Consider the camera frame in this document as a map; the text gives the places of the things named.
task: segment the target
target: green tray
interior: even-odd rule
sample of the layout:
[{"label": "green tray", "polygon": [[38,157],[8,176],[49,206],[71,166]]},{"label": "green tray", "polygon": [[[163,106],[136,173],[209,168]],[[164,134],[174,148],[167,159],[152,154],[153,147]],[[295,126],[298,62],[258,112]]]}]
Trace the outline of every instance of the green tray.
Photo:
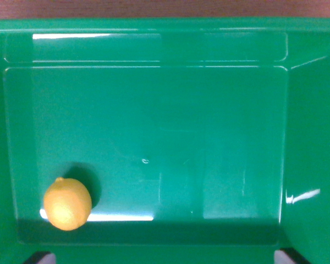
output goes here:
[{"label": "green tray", "polygon": [[[46,220],[57,177],[93,209]],[[330,19],[0,21],[0,263],[330,263]]]}]

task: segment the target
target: bin floor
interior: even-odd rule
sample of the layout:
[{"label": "bin floor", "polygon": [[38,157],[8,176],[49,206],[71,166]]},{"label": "bin floor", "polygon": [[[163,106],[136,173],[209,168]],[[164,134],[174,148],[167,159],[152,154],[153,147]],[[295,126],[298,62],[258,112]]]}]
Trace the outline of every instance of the bin floor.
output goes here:
[{"label": "bin floor", "polygon": [[[288,74],[273,66],[9,68],[9,154],[23,243],[275,244]],[[88,222],[51,226],[57,177]]]}]

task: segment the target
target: green plastic bin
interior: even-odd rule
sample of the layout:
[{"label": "green plastic bin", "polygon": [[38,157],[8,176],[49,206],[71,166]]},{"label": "green plastic bin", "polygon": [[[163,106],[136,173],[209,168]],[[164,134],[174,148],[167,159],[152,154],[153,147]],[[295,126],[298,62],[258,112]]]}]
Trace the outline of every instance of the green plastic bin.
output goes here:
[{"label": "green plastic bin", "polygon": [[[57,177],[88,222],[46,219]],[[0,21],[0,264],[330,263],[330,19]]]}]

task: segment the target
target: brown background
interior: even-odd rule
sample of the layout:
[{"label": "brown background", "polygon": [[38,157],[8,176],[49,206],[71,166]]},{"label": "brown background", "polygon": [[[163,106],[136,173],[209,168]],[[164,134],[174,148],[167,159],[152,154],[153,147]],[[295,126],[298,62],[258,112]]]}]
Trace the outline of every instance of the brown background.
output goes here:
[{"label": "brown background", "polygon": [[330,1],[0,0],[0,19],[250,16],[330,18]]}]

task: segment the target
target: lemon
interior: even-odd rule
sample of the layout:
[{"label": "lemon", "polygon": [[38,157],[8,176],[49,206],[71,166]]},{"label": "lemon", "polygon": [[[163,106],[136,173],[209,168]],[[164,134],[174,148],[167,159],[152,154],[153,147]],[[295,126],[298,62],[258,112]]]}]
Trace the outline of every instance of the lemon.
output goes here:
[{"label": "lemon", "polygon": [[53,226],[70,231],[87,222],[92,199],[81,182],[59,177],[45,192],[44,209]]}]

